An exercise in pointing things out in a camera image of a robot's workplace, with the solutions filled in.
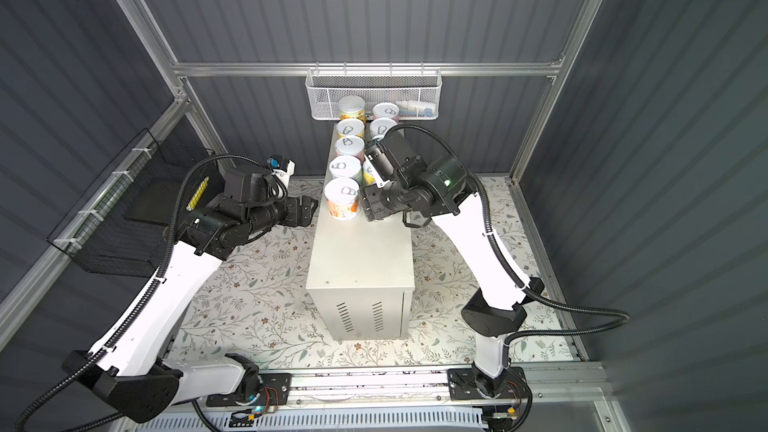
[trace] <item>floral pattern surface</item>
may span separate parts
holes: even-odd
[[[497,233],[514,260],[538,274],[504,178],[482,179]],[[293,180],[292,196],[322,199],[322,180]],[[275,227],[236,249],[200,288],[170,350],[179,360],[250,357],[263,369],[469,363],[475,335],[460,311],[477,283],[453,243],[434,224],[412,232],[416,290],[408,338],[334,341],[304,289],[316,216],[307,228]],[[554,310],[532,303],[522,329],[560,328]],[[510,347],[515,362],[572,360],[564,338],[528,337]]]

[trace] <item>wire basket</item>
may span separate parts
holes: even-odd
[[[110,187],[95,202],[91,201],[86,209],[73,206],[65,219],[74,220],[63,219],[48,236],[48,243],[86,272],[151,277],[162,260],[166,225],[129,218],[131,207],[148,188],[180,184],[193,165],[212,153],[198,146],[153,140],[129,167],[112,172]],[[209,166],[203,170],[210,178],[198,201],[201,206],[224,188],[215,163]],[[185,196],[196,192],[190,188]],[[167,207],[168,216],[172,208],[172,204]]]
[[[306,93],[312,118],[339,120],[339,99],[360,96],[366,101],[366,117],[373,118],[373,107],[392,102],[400,108],[401,120],[434,120],[438,116],[442,76],[330,76],[309,70]]]

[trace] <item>yellow marker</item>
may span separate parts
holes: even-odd
[[[192,212],[195,207],[197,207],[197,202],[200,200],[200,197],[203,196],[203,192],[205,192],[205,188],[208,187],[208,178],[204,178],[203,181],[200,183],[200,186],[197,187],[197,191],[195,192],[194,196],[190,198],[190,203],[187,204],[187,210]]]

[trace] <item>black wire basket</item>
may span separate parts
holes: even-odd
[[[48,243],[86,272],[151,277],[162,260],[165,229],[181,181],[192,166],[213,155],[200,146],[154,139],[148,147],[131,151],[135,156],[139,152],[136,159],[125,170],[112,172],[108,187],[90,201],[78,200],[48,236]],[[223,190],[216,163],[207,164],[185,189],[179,221]]]

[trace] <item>corrugated wall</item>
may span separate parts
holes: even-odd
[[[582,0],[146,2],[181,62],[418,63],[557,60]],[[191,81],[229,150],[324,173],[331,125],[310,119],[302,80]],[[507,173],[545,81],[446,79],[440,117],[422,125],[449,133],[476,172]]]
[[[113,0],[0,0],[0,298],[48,246],[46,235],[172,95]],[[0,427],[56,380],[130,303],[141,279],[67,268],[0,354]],[[110,412],[75,385],[32,430]]]
[[[768,0],[606,0],[522,188],[633,430],[764,430]]]
[[[230,152],[279,153],[296,162],[297,175],[325,173],[335,122],[312,119],[304,79],[195,77],[191,82]],[[418,125],[448,140],[471,170],[508,173],[547,84],[545,77],[445,78],[440,117]],[[406,133],[415,150],[437,158],[439,146],[431,139]]]

